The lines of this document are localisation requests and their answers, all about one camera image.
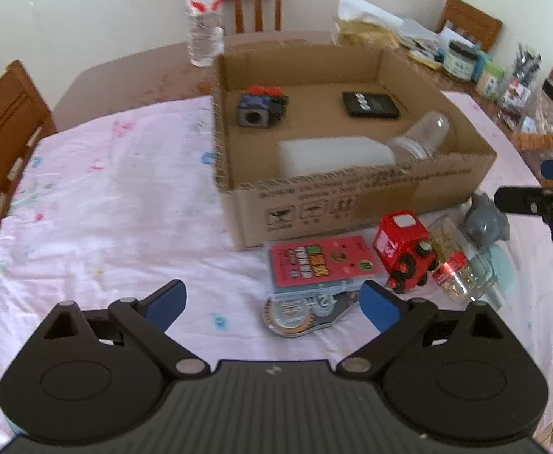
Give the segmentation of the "gold tissue pack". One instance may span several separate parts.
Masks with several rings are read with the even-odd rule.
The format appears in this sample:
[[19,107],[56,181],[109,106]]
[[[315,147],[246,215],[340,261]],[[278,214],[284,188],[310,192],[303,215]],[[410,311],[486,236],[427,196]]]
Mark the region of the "gold tissue pack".
[[337,46],[401,46],[403,19],[366,0],[338,0],[332,42]]

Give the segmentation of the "clear plastic cup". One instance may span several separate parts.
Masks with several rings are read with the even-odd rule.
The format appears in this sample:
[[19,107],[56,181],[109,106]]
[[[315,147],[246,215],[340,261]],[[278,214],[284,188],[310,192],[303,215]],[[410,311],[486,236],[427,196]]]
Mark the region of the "clear plastic cup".
[[450,130],[450,121],[442,113],[423,115],[401,135],[386,143],[396,162],[424,160],[435,156]]

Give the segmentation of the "red card box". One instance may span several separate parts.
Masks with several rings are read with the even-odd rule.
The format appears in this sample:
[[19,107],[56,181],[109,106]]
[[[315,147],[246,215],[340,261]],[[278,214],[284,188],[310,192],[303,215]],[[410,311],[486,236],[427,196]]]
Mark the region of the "red card box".
[[367,280],[386,279],[376,251],[360,233],[278,242],[266,255],[275,300],[353,292]]

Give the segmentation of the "grey toy elephant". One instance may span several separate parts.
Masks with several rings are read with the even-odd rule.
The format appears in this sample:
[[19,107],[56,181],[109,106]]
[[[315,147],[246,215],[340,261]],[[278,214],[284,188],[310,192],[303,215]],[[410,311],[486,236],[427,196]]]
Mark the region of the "grey toy elephant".
[[510,239],[510,223],[507,216],[485,193],[471,195],[471,206],[464,215],[462,231],[481,251],[498,241]]

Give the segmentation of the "light blue round case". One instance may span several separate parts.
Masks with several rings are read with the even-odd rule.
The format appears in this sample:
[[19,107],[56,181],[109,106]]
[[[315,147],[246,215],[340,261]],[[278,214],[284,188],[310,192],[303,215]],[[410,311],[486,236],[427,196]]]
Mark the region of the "light blue round case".
[[487,301],[495,311],[500,311],[517,290],[517,268],[510,252],[498,243],[488,247],[485,258],[490,263],[493,276],[481,300]]

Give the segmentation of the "large clear plastic jar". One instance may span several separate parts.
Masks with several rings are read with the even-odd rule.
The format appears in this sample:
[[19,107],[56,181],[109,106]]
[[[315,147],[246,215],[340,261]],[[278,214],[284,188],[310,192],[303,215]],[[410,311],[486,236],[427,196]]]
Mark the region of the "large clear plastic jar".
[[536,151],[553,158],[553,80],[546,79],[535,93],[511,133],[511,141],[520,151]]

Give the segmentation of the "glass jar silver lid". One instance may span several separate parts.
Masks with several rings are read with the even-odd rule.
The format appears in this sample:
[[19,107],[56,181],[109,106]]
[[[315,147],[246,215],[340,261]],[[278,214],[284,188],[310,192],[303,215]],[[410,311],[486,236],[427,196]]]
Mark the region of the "glass jar silver lid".
[[436,267],[432,279],[443,293],[460,305],[480,300],[495,282],[491,263],[482,256],[450,215],[428,227],[435,249]]

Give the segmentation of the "yellow sticky notes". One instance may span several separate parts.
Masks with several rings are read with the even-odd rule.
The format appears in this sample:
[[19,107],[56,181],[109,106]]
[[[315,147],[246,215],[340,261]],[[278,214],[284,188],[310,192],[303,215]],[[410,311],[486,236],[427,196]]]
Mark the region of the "yellow sticky notes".
[[434,56],[419,49],[410,50],[408,56],[413,61],[434,70],[441,69],[443,66],[443,59],[440,56]]

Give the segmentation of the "wooden chair far right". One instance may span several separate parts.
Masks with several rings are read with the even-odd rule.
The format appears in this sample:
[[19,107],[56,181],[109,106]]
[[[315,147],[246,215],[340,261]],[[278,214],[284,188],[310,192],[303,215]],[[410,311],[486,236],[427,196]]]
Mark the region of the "wooden chair far right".
[[490,51],[503,28],[503,22],[475,8],[463,0],[446,0],[435,31],[449,28],[480,45],[482,51]]

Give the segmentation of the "blue black toy cube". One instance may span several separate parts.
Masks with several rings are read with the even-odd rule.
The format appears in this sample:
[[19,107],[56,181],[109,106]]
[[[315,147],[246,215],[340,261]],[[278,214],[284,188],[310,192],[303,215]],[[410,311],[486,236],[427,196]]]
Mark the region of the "blue black toy cube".
[[236,120],[241,127],[269,128],[284,118],[288,103],[281,87],[251,85],[239,96]]

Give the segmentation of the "white plastic container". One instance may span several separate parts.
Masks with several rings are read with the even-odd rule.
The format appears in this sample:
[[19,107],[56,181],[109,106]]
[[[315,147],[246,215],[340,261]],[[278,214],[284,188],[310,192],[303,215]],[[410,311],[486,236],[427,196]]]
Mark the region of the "white plastic container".
[[388,146],[367,136],[284,140],[278,144],[278,157],[285,177],[396,163]]

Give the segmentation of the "red toy train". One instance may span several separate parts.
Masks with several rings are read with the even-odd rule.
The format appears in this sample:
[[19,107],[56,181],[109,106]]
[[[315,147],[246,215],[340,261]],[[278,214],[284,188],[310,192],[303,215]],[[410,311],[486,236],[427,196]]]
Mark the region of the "red toy train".
[[372,246],[388,274],[386,286],[396,294],[423,287],[438,266],[429,231],[410,210],[385,214]]

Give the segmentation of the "cardboard box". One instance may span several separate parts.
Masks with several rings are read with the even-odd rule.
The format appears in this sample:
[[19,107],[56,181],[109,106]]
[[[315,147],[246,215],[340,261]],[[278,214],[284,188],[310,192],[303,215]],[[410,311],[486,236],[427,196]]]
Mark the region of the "cardboard box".
[[214,65],[215,182],[239,249],[465,202],[496,154],[390,49],[273,47]]

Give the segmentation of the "green lid jar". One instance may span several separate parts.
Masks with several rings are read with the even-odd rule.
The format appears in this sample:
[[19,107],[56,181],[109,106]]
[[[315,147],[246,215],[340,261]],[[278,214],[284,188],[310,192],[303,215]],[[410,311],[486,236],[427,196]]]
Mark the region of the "green lid jar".
[[485,62],[477,85],[474,87],[475,91],[484,100],[490,100],[495,96],[504,75],[505,71],[494,62]]

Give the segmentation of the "stack of papers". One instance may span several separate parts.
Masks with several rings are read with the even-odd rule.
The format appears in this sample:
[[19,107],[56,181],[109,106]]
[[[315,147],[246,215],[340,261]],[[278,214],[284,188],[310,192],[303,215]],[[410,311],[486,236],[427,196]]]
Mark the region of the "stack of papers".
[[472,42],[448,27],[435,33],[423,27],[421,23],[416,22],[416,20],[411,19],[403,19],[399,27],[396,28],[396,34],[399,36],[399,42],[409,49],[422,49],[425,51],[437,52],[448,49],[449,44],[453,41],[461,43],[471,49],[475,48]]

